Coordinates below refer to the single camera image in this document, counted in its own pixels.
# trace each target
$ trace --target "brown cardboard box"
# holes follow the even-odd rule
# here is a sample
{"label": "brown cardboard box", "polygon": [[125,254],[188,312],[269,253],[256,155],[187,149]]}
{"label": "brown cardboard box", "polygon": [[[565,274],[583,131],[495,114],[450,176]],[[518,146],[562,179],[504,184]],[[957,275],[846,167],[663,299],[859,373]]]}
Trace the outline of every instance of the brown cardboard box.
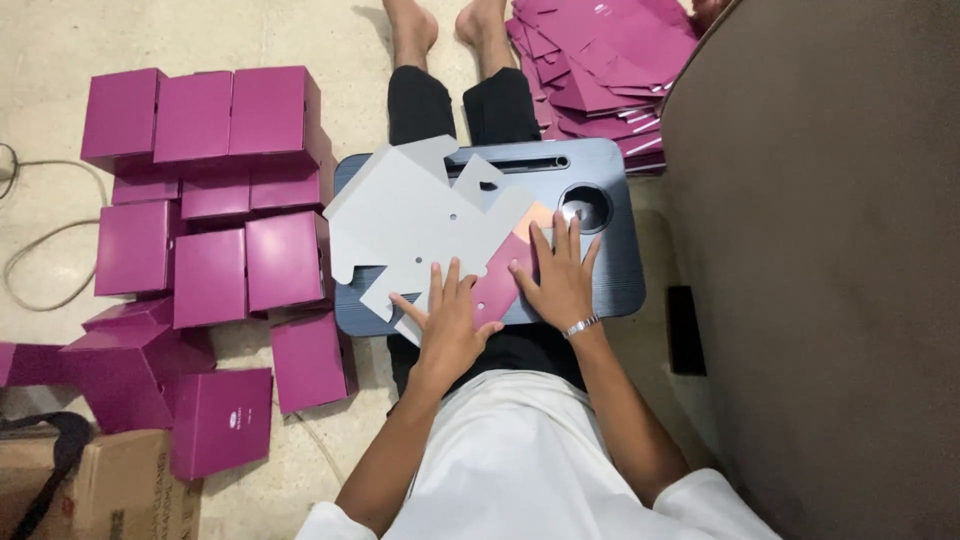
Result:
{"label": "brown cardboard box", "polygon": [[[0,538],[7,538],[53,471],[55,437],[0,441]],[[95,438],[31,537],[43,540],[191,540],[203,481],[170,475],[170,434]]]}

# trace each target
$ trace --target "brown sofa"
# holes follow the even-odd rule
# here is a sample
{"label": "brown sofa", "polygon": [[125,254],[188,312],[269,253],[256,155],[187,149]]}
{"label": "brown sofa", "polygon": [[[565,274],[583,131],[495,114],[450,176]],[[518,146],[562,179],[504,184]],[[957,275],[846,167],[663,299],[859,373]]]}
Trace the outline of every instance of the brown sofa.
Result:
{"label": "brown sofa", "polygon": [[726,465],[784,538],[960,538],[960,1],[725,15],[663,138]]}

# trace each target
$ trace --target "cup holder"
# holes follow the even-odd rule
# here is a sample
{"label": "cup holder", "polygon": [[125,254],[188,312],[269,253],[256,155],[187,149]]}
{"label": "cup holder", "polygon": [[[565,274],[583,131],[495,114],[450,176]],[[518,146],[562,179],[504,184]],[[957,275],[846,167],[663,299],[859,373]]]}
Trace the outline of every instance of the cup holder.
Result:
{"label": "cup holder", "polygon": [[567,222],[580,216],[580,233],[597,234],[610,225],[613,202],[603,189],[593,184],[574,184],[560,197],[560,210]]}

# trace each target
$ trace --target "foot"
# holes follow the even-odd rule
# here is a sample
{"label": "foot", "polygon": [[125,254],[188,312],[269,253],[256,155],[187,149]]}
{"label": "foot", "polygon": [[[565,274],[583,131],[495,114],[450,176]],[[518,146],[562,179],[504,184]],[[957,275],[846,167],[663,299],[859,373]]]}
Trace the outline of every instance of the foot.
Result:
{"label": "foot", "polygon": [[491,35],[491,31],[505,32],[503,13],[507,0],[473,0],[457,15],[457,37],[467,45],[477,47]]}
{"label": "foot", "polygon": [[440,31],[437,19],[414,0],[383,0],[383,9],[394,33],[396,65],[418,65],[417,59],[425,64]]}

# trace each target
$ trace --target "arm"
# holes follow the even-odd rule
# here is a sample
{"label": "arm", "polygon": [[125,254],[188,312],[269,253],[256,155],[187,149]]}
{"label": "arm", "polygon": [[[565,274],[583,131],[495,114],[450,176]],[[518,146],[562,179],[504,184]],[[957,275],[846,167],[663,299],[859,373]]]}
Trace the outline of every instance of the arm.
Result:
{"label": "arm", "polygon": [[[554,235],[556,250],[551,253],[543,232],[536,223],[532,226],[540,284],[516,265],[511,265],[511,270],[543,320],[567,331],[593,314],[591,282],[600,237],[594,238],[581,262],[579,219],[570,221],[568,231],[563,215],[557,212]],[[661,491],[690,472],[684,455],[627,379],[601,324],[571,336],[570,345],[613,465],[640,500],[653,506]]]}
{"label": "arm", "polygon": [[473,332],[470,288],[476,276],[461,282],[460,261],[450,262],[441,285],[440,264],[430,268],[429,314],[398,294],[391,299],[423,329],[420,358],[410,370],[403,397],[360,458],[336,504],[356,523],[383,536],[403,506],[407,488],[420,467],[440,400],[483,352],[487,338],[503,328],[488,323]]}

